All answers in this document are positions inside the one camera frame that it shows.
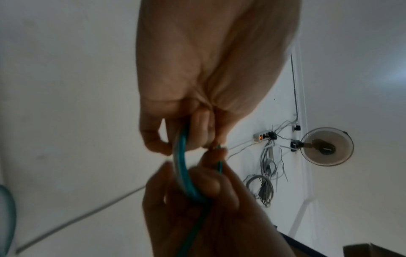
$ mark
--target green cord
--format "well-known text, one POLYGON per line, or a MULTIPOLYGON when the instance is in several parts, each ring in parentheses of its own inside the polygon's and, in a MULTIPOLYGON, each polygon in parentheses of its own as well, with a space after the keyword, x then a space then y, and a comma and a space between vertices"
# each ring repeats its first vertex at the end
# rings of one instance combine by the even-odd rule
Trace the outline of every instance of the green cord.
MULTIPOLYGON (((222 161, 217 163, 217 171, 222 173, 223 165, 222 161)), ((208 201, 202 210, 202 213, 196 223, 193 225, 190 232, 187 234, 185 241, 183 241, 181 248, 179 249, 176 257, 186 257, 187 253, 189 252, 190 248, 193 245, 197 235, 199 234, 200 229, 203 227, 204 221, 206 220, 207 216, 210 213, 211 207, 213 206, 213 201, 208 201)))
POLYGON ((13 242, 14 234, 16 231, 17 211, 13 196, 11 195, 10 191, 3 185, 0 185, 0 196, 2 196, 5 200, 9 218, 9 221, 6 222, 6 224, 9 225, 9 229, 5 238, 5 244, 0 245, 0 257, 6 257, 8 251, 10 250, 11 243, 13 242))

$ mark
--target brown box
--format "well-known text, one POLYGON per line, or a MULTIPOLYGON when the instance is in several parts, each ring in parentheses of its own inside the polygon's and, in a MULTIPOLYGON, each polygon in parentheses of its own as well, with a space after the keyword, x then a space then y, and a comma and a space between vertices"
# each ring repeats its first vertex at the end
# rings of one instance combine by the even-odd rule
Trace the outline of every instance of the brown box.
POLYGON ((371 243, 344 247, 345 257, 405 257, 371 243))

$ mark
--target floor grout line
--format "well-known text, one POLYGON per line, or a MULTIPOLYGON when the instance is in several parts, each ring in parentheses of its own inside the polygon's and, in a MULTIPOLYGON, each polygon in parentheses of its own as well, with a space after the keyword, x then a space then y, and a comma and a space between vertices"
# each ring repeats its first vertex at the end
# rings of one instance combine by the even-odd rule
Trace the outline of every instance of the floor grout line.
POLYGON ((77 223, 79 221, 82 221, 82 220, 84 220, 84 219, 86 219, 86 218, 88 218, 90 216, 93 216, 94 214, 97 214, 97 213, 101 212, 102 210, 105 210, 108 207, 115 205, 116 203, 120 202, 121 200, 124 200, 125 198, 127 198, 127 197, 129 197, 129 196, 131 196, 131 195, 133 195, 133 194, 135 194, 135 193, 137 193, 137 192, 139 192, 139 191, 141 191, 143 189, 145 189, 145 185, 140 187, 140 188, 137 188, 137 189, 135 189, 135 190, 133 190, 133 191, 131 191, 129 193, 126 193, 125 195, 120 196, 120 197, 118 197, 118 198, 116 198, 116 199, 114 199, 114 200, 112 200, 112 201, 110 201, 110 202, 108 202, 108 203, 106 203, 106 204, 104 204, 104 205, 102 205, 102 206, 88 212, 88 213, 85 213, 85 214, 83 214, 83 215, 81 215, 81 216, 79 216, 77 218, 74 218, 74 219, 72 219, 72 220, 70 220, 70 221, 68 221, 68 222, 66 222, 66 223, 64 223, 64 224, 62 224, 62 225, 60 225, 60 226, 46 232, 46 233, 38 236, 37 238, 34 238, 33 240, 29 241, 28 243, 26 243, 26 244, 24 244, 24 245, 22 245, 20 247, 17 247, 16 254, 22 253, 23 251, 25 251, 28 248, 36 245, 37 243, 41 242, 42 240, 46 239, 47 237, 50 237, 51 235, 65 229, 65 228, 67 228, 67 227, 69 227, 69 226, 71 226, 71 225, 73 225, 73 224, 75 224, 75 223, 77 223))

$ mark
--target hand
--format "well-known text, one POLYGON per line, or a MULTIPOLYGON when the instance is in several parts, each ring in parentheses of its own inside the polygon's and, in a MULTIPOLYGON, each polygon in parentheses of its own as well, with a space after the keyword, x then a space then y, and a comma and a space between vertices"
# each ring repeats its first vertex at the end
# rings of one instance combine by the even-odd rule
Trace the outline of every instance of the hand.
POLYGON ((148 149, 170 155, 190 119, 187 149, 224 144, 278 78, 299 11, 300 0, 143 0, 136 59, 148 149))
MULTIPOLYGON (((208 151, 198 167, 189 170, 195 186, 213 206, 189 253, 193 256, 294 257, 289 245, 237 175, 223 162, 223 174, 210 168, 227 151, 208 151)), ((145 221, 155 257, 175 257, 201 214, 202 206, 189 201, 165 163, 148 181, 143 200, 145 221)))

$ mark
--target floor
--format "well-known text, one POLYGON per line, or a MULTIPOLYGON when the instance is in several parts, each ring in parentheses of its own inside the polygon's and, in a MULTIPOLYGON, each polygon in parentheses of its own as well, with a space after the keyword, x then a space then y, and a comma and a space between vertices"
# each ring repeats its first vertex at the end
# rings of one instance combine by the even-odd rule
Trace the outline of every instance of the floor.
MULTIPOLYGON (((144 148, 138 133, 134 38, 139 3, 0 3, 0 155, 5 182, 17 202, 17 248, 142 187, 164 160, 144 148)), ((295 113, 287 62, 264 101, 231 131, 227 146, 294 120, 295 113)), ((298 137, 291 128, 281 135, 298 137)), ((229 160, 242 179, 258 173, 262 146, 229 160)), ((188 164, 202 153, 188 153, 188 164)), ((265 211, 287 234, 304 201, 305 179, 302 157, 288 149, 283 154, 289 182, 278 181, 265 211)), ((19 256, 151 256, 142 196, 139 191, 19 256)), ((296 239, 310 246, 309 220, 306 214, 296 239)))

